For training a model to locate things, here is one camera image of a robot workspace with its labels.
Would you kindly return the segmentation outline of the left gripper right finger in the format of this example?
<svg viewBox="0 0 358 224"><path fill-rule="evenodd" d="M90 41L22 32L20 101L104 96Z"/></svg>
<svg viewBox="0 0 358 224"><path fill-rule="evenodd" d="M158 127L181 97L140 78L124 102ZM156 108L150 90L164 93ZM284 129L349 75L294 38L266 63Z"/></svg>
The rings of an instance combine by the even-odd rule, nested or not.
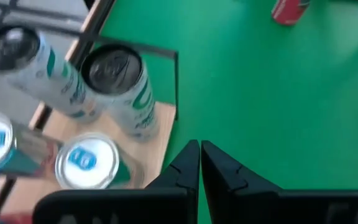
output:
<svg viewBox="0 0 358 224"><path fill-rule="evenodd" d="M358 190L288 190L201 143L212 224L358 224Z"/></svg>

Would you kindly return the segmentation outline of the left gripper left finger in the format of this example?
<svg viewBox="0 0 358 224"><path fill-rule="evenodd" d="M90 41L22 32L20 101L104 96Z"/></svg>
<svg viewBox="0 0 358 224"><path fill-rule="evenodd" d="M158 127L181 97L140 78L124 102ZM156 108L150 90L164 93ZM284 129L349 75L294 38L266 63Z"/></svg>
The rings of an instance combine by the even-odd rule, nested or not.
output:
<svg viewBox="0 0 358 224"><path fill-rule="evenodd" d="M32 224L197 224L199 181L200 145L191 140L145 188L54 192Z"/></svg>

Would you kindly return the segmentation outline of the white Celsius Arctic Vibe can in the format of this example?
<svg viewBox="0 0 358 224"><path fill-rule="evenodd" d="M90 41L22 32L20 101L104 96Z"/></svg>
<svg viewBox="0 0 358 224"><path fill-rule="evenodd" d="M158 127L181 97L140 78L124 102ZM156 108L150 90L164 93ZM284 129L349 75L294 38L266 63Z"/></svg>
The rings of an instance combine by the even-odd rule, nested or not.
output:
<svg viewBox="0 0 358 224"><path fill-rule="evenodd" d="M137 141L148 141L158 133L147 67L134 49L119 44L98 47L86 56L80 72L124 133Z"/></svg>
<svg viewBox="0 0 358 224"><path fill-rule="evenodd" d="M78 122L93 122L102 112L77 69L34 28L0 26L0 77Z"/></svg>

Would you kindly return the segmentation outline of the green table mat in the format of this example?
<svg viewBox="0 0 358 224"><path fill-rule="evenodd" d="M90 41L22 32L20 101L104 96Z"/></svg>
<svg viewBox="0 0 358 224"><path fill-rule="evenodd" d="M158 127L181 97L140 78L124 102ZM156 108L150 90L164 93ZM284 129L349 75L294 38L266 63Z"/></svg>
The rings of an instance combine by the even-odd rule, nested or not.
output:
<svg viewBox="0 0 358 224"><path fill-rule="evenodd" d="M164 162L209 140L287 189L358 189L358 0L311 0L294 26L275 0L116 0L102 34L145 55L156 100L176 103Z"/></svg>

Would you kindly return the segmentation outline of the wooden shelf black metal frame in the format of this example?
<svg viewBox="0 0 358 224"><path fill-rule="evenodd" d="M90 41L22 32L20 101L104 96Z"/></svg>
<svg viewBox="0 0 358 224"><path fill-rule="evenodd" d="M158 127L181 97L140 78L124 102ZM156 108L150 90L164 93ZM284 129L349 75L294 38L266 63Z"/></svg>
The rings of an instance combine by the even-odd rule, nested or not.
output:
<svg viewBox="0 0 358 224"><path fill-rule="evenodd" d="M161 172L176 108L173 105L157 102L155 113L157 114L158 131L155 137L146 142L137 142L126 135L107 113L101 113L96 120L90 123L82 123L53 110L42 128L42 132L48 137L66 142L81 134L102 134L102 136L110 137L121 147L122 156L127 162L129 159L134 159L135 164L140 166L135 171L134 164L131 164L131 174L139 175L141 179L124 184L124 187L141 188L149 184ZM57 154L56 149L52 150L50 157L45 161L44 171L48 175L47 177L17 178L6 198L2 200L0 214L30 212L42 197L62 189L55 180L54 174Z"/></svg>

